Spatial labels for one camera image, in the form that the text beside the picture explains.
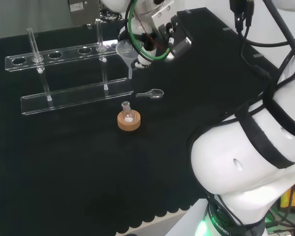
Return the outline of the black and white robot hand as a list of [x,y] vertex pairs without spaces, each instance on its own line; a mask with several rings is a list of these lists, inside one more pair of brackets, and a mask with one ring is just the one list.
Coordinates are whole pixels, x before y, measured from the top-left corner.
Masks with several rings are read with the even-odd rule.
[[175,0],[132,0],[129,4],[127,31],[138,53],[136,67],[153,62],[172,61],[192,46],[192,37],[178,15]]

